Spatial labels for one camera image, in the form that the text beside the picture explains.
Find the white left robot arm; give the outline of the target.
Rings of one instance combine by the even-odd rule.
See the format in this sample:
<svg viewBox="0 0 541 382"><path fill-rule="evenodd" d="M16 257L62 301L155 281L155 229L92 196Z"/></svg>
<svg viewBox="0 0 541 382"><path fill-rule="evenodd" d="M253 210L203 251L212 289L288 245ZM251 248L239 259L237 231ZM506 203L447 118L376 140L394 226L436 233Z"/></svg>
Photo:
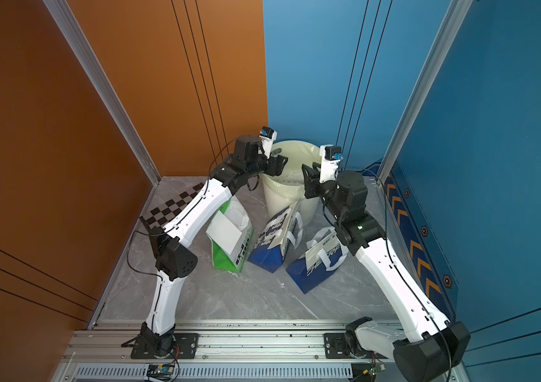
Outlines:
<svg viewBox="0 0 541 382"><path fill-rule="evenodd" d="M122 343L123 347L132 348L132 359L175 360L178 357L174 336L176 311L181 289L198 262L189 247L218 208L251 178L261 173L283 173L288 158L271 152L277 135L272 128L263 127L257 137L236 138L232 154L214 167L191 202L171 221L148 229L146 235L155 259L156 288L151 311L139 334Z"/></svg>

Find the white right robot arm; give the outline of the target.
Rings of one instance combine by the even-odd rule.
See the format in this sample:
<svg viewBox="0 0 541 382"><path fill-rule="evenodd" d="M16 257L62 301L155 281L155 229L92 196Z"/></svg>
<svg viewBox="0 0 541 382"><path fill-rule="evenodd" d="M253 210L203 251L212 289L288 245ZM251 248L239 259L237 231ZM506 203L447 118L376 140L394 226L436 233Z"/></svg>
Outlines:
<svg viewBox="0 0 541 382"><path fill-rule="evenodd" d="M396 255L386 231L366 210L368 188L361 173L329 176L323 166L303 165L306 198L319 198L335 219L338 240L378 283L402 326L395 330L364 317L345 328L354 357L379 353L393 360L408 381L450 377L469 343L462 322L451 322L426 297Z"/></svg>

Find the green white paper bag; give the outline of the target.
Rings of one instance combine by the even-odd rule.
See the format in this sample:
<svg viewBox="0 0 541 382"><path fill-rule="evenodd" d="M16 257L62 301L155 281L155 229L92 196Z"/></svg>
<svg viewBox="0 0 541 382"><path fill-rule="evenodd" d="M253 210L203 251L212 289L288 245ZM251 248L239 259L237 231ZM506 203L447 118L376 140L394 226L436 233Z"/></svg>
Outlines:
<svg viewBox="0 0 541 382"><path fill-rule="evenodd" d="M206 230L215 269L240 273L247 260L253 225L236 196L221 205Z"/></svg>

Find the blue white bag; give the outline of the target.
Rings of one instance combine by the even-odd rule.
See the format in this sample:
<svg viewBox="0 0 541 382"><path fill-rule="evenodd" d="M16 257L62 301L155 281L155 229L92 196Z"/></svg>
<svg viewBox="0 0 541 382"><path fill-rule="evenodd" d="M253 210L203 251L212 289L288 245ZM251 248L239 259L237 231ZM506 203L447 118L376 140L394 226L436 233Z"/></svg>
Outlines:
<svg viewBox="0 0 541 382"><path fill-rule="evenodd" d="M349 254L335 229L326 227L306 243L306 251L288 265L286 272L301 292L307 294L331 277Z"/></svg>
<svg viewBox="0 0 541 382"><path fill-rule="evenodd" d="M300 202L294 202L273 216L256 240L248 261L274 273L283 265L288 250L302 242L303 219Z"/></svg>

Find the white receipt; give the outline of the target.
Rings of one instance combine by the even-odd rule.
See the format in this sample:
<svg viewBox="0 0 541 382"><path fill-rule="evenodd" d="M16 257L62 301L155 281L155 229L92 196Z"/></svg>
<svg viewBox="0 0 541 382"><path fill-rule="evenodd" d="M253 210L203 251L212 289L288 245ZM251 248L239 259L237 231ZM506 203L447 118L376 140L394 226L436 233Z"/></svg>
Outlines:
<svg viewBox="0 0 541 382"><path fill-rule="evenodd" d="M207 236L227 256L237 256L248 229L248 217L238 210L227 210L227 214L216 212L207 228Z"/></svg>

